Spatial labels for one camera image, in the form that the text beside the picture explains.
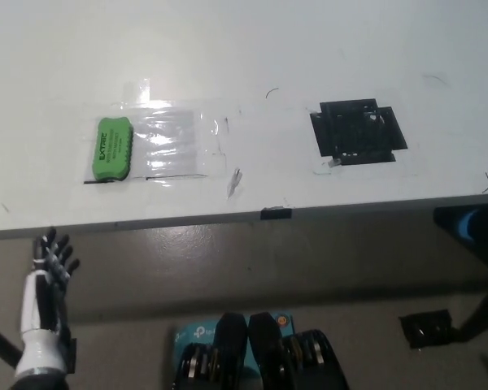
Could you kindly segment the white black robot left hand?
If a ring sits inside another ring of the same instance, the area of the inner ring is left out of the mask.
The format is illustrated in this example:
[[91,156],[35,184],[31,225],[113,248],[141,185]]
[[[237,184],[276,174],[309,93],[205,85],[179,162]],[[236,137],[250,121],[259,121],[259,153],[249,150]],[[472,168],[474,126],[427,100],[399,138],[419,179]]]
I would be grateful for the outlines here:
[[15,376],[75,372],[76,338],[68,324],[66,296],[80,260],[72,258],[70,237],[50,227],[33,245],[33,260],[25,278],[20,316],[24,345]]

